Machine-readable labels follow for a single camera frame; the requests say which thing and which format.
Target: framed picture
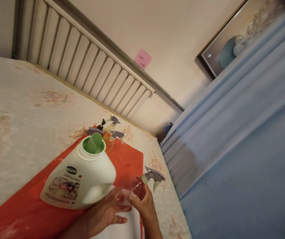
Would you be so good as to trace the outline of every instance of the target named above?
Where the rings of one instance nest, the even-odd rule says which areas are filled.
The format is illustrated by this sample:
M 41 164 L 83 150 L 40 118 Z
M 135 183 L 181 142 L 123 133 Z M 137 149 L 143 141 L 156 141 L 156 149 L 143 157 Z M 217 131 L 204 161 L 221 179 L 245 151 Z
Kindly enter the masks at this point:
M 197 56 L 215 79 L 284 11 L 284 0 L 245 0 Z

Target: white plastic bottle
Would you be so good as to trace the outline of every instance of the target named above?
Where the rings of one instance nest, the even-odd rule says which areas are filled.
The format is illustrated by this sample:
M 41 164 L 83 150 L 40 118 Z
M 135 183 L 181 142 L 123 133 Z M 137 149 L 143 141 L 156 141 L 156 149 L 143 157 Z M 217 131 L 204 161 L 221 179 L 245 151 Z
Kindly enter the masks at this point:
M 101 200 L 116 179 L 116 170 L 105 153 L 102 141 L 99 152 L 88 153 L 86 137 L 53 170 L 40 198 L 56 207 L 82 209 Z

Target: blue object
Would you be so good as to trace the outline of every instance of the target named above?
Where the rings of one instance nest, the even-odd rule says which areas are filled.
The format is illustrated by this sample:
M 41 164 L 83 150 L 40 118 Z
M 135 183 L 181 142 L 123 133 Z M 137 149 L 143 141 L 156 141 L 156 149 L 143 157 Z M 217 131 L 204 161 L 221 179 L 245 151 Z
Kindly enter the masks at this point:
M 169 130 L 172 128 L 173 123 L 170 123 L 170 125 L 163 127 L 163 131 L 165 131 L 166 135 L 169 133 Z
M 285 12 L 191 103 L 161 149 L 193 238 L 285 238 Z

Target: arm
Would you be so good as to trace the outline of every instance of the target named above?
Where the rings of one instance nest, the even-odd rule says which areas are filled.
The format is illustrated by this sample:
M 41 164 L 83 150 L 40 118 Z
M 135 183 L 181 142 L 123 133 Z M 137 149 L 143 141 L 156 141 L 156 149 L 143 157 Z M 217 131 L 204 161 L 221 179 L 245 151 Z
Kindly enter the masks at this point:
M 146 195 L 142 201 L 140 201 L 134 193 L 129 195 L 128 201 L 138 210 L 142 218 L 142 223 L 145 228 L 145 238 L 163 239 L 158 223 L 155 205 L 153 203 L 152 193 L 147 184 L 145 184 L 144 187 Z
M 66 228 L 57 239 L 88 239 L 101 233 L 111 224 L 126 223 L 127 218 L 115 215 L 116 213 L 123 211 L 116 204 L 118 191 L 119 189 L 114 189 L 109 195 L 99 201 L 88 212 Z

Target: green bottle cap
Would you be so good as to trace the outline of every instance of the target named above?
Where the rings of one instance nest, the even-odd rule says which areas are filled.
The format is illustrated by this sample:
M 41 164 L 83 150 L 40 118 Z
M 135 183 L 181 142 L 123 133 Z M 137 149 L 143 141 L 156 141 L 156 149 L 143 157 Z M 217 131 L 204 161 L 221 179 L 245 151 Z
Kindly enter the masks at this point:
M 91 137 L 84 140 L 83 148 L 87 153 L 98 154 L 104 149 L 102 142 L 102 135 L 100 133 L 93 133 Z

